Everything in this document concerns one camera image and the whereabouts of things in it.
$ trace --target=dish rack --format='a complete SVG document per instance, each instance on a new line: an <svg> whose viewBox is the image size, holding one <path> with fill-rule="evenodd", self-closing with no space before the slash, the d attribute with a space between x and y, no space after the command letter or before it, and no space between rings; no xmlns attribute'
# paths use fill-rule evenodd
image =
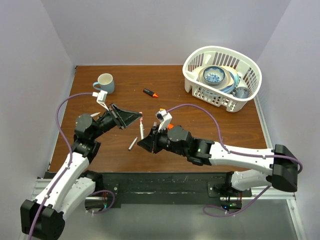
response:
<svg viewBox="0 0 320 240"><path fill-rule="evenodd" d="M240 77L238 86L247 87L247 98L237 98L198 81L199 72L209 65L229 66L234 68ZM228 112L238 112L258 93L262 74L258 65L240 52L221 46L204 46L194 51L185 61L182 72L184 89L187 93L217 107L225 106Z"/></svg>

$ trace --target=mug handle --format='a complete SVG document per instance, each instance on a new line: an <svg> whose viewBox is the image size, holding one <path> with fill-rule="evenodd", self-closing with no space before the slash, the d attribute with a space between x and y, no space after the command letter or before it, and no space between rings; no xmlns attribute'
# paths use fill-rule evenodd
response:
<svg viewBox="0 0 320 240"><path fill-rule="evenodd" d="M96 81L96 82L94 82L94 83L92 84L92 86L93 86L95 89L101 91L101 88L96 87L97 84L99 84L99 83Z"/></svg>

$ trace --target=brown tabletop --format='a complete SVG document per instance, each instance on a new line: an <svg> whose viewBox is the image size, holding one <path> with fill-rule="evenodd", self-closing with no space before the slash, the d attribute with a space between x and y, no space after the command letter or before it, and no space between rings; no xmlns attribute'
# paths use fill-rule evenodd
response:
<svg viewBox="0 0 320 240"><path fill-rule="evenodd" d="M143 112L144 133L147 135L157 121L155 113L160 109L170 109L180 104L196 104L205 108L217 119L223 142L226 145L244 148L266 148L256 106L249 101L239 112L227 112L226 108L216 107L197 99L185 91L185 78L181 65L157 66L78 66L70 95L93 92L93 82L100 74L110 73L115 81L114 93L107 96L107 104L114 103L119 108ZM147 88L156 92L159 98L143 92ZM71 99L66 107L62 130L70 143L73 142L75 120L83 113L104 112L92 96L79 96ZM197 138L218 141L216 126L209 116L194 107L182 107L171 112L173 125L181 125ZM196 166L185 157L162 150L151 154L135 145L128 147L135 137L140 139L139 121L124 130L113 128L97 140L101 147L89 166L96 172L229 172L243 168L219 165ZM68 148L59 135L54 150L50 172L57 172L68 154Z"/></svg>

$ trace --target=mug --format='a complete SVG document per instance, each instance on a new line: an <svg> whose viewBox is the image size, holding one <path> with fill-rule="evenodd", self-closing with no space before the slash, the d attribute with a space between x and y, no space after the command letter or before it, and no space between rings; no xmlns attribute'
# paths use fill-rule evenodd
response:
<svg viewBox="0 0 320 240"><path fill-rule="evenodd" d="M232 91L232 94L238 99L246 99L249 96L249 89L245 86L239 86Z"/></svg>
<svg viewBox="0 0 320 240"><path fill-rule="evenodd" d="M96 81L92 86L99 91L103 90L108 94L112 94L115 91L114 77L109 73L103 73L98 77L98 81Z"/></svg>

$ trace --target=pen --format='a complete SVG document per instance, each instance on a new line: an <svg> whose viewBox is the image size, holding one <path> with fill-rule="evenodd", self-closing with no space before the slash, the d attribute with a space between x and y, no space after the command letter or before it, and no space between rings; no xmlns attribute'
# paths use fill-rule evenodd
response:
<svg viewBox="0 0 320 240"><path fill-rule="evenodd" d="M142 117L140 117L140 137L141 139L145 138L145 129L144 129L144 125L142 123Z"/></svg>
<svg viewBox="0 0 320 240"><path fill-rule="evenodd" d="M131 143L130 147L128 148L128 150L130 151L132 149L132 147L135 145L136 141L137 141L138 137L136 137L133 142Z"/></svg>

